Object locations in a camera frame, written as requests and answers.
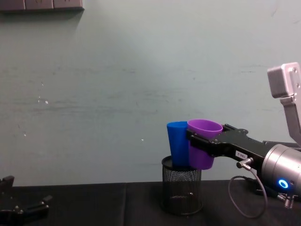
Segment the black table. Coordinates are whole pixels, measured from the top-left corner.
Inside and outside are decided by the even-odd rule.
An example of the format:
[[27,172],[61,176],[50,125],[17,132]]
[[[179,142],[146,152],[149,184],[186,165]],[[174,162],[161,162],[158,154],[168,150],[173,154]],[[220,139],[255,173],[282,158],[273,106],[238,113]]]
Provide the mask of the black table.
[[[299,226],[301,204],[286,210],[269,198],[260,219],[246,219],[231,203],[228,181],[202,181],[203,209],[189,217],[173,216],[160,207],[161,183],[120,183],[76,186],[15,187],[14,194],[26,203],[53,196],[47,219],[30,226]],[[248,190],[246,181],[233,182],[232,192],[241,209],[256,213],[263,197]]]

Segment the plastic cup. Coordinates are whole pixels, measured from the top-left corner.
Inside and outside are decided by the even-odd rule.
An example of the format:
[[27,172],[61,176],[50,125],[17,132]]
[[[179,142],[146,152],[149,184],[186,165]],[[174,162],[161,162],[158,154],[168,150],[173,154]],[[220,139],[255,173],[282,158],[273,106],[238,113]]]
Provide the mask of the plastic cup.
[[[207,138],[212,139],[222,132],[222,125],[205,119],[193,119],[187,122],[188,129]],[[189,164],[198,170],[208,170],[212,167],[214,157],[198,148],[192,147],[189,142]]]
[[186,139],[187,121],[167,124],[169,146],[173,165],[189,166],[189,141]]

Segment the wall outlet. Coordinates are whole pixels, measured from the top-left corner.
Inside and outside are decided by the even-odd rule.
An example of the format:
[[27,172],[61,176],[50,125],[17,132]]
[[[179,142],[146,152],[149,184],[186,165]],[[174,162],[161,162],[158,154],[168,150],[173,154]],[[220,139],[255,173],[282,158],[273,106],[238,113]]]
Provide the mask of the wall outlet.
[[25,0],[26,10],[53,9],[53,0]]
[[25,0],[0,0],[0,11],[25,10]]
[[53,0],[54,8],[82,8],[82,0]]

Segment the black cable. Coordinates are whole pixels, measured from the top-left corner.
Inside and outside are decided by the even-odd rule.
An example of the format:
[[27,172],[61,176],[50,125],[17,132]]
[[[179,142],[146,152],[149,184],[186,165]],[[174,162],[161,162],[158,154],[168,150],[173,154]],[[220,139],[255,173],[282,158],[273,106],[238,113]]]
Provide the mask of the black cable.
[[250,216],[250,215],[247,215],[245,214],[238,206],[237,204],[235,203],[232,195],[231,195],[231,191],[230,191],[230,186],[231,186],[231,183],[234,179],[236,178],[243,178],[243,179],[247,179],[247,177],[244,177],[244,176],[235,176],[235,177],[232,177],[231,180],[229,181],[229,184],[228,184],[228,193],[229,193],[229,197],[231,199],[231,201],[233,202],[233,205],[236,207],[236,209],[246,218],[259,218],[262,216],[262,214],[264,214],[265,210],[267,209],[267,206],[268,206],[268,197],[267,197],[267,193],[264,189],[264,186],[262,184],[262,182],[260,181],[259,177],[252,171],[252,170],[248,170],[250,171],[256,178],[256,180],[258,181],[261,189],[262,189],[262,192],[263,192],[263,196],[264,196],[264,206],[263,206],[263,209],[261,212],[259,212],[257,215],[254,215],[254,216]]

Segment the black wire mesh cup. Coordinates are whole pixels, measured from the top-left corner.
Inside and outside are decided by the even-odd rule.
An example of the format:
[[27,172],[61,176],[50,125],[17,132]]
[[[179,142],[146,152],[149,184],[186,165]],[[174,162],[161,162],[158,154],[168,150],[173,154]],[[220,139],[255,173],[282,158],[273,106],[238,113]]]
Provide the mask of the black wire mesh cup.
[[168,156],[162,160],[162,173],[164,211],[175,215],[191,215],[202,209],[201,170],[173,166],[171,156]]

